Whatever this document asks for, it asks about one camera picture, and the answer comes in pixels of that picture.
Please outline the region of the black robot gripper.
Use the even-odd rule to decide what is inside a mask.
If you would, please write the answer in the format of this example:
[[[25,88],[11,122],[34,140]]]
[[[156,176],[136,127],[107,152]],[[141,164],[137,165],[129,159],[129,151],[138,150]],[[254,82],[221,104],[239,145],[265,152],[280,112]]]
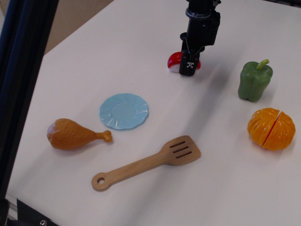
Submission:
[[[203,52],[206,46],[212,46],[215,43],[221,15],[215,9],[205,14],[187,9],[185,13],[189,18],[189,23],[187,32],[180,35],[182,56],[179,73],[193,76],[200,69],[199,53]]]

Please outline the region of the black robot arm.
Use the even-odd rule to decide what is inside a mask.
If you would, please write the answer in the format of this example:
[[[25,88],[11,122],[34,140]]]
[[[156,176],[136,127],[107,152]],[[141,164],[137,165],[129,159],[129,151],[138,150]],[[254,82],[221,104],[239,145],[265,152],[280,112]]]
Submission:
[[[193,76],[197,70],[200,53],[215,43],[220,26],[220,13],[215,10],[219,0],[190,0],[185,11],[189,18],[187,32],[180,35],[182,56],[179,73]]]

